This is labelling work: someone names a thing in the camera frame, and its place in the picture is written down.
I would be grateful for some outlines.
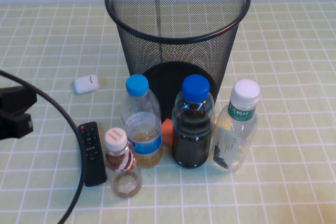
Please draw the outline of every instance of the empty bottle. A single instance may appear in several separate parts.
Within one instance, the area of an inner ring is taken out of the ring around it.
[[[208,80],[198,74],[185,78],[172,114],[172,154],[179,165],[197,168],[205,163],[214,117],[214,99],[209,93]]]
[[[237,81],[229,105],[218,116],[213,160],[225,170],[237,170],[249,151],[258,124],[254,112],[259,97],[256,82]]]
[[[131,197],[141,188],[140,166],[134,150],[121,128],[112,128],[105,134],[106,175],[111,189],[119,197]]]
[[[142,167],[153,167],[162,158],[160,105],[141,74],[126,81],[127,94],[121,117],[132,148]]]

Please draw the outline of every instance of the wastebasket rim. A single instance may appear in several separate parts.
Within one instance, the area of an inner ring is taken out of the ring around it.
[[[205,35],[200,35],[200,36],[195,36],[195,37],[187,37],[187,38],[167,38],[167,37],[159,37],[159,36],[154,36],[154,35],[149,35],[142,33],[140,31],[135,30],[134,28],[126,25],[123,21],[121,21],[115,14],[114,11],[112,10],[112,7],[110,5],[110,0],[104,0],[105,1],[105,7],[112,18],[112,20],[117,24],[117,26],[121,27],[123,30],[126,32],[139,37],[144,40],[148,40],[151,42],[156,42],[156,43],[161,43],[161,44],[171,44],[171,45],[181,45],[181,44],[192,44],[192,43],[197,43],[197,42],[203,42],[212,38],[215,38],[219,35],[222,35],[223,33],[229,31],[236,25],[238,25],[241,20],[245,17],[245,15],[248,12],[248,9],[251,4],[251,0],[246,0],[245,1],[245,6],[242,10],[242,12],[228,25],[226,25],[224,28],[221,28],[219,30],[213,31],[209,34]]]

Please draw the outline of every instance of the water bottle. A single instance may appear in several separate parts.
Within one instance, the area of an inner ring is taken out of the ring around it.
[[[179,165],[197,168],[205,163],[214,118],[214,99],[209,93],[208,80],[198,74],[185,78],[172,114],[172,154]]]
[[[150,168],[163,155],[160,105],[141,74],[127,79],[126,90],[121,112],[126,135],[141,167]]]
[[[213,160],[224,170],[236,171],[243,163],[255,135],[255,112],[260,87],[252,80],[237,81],[229,105],[218,116]]]

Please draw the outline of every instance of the black mesh wastebasket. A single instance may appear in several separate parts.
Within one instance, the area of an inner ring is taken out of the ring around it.
[[[198,73],[216,100],[239,22],[250,0],[105,0],[130,74],[149,80],[170,118],[184,78]]]

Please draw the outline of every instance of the blue bottle cap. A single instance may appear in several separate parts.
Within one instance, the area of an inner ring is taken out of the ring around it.
[[[190,102],[203,102],[209,94],[210,84],[204,76],[193,74],[184,79],[182,95]]]
[[[133,97],[141,97],[148,91],[148,80],[141,74],[129,76],[126,81],[126,90]]]

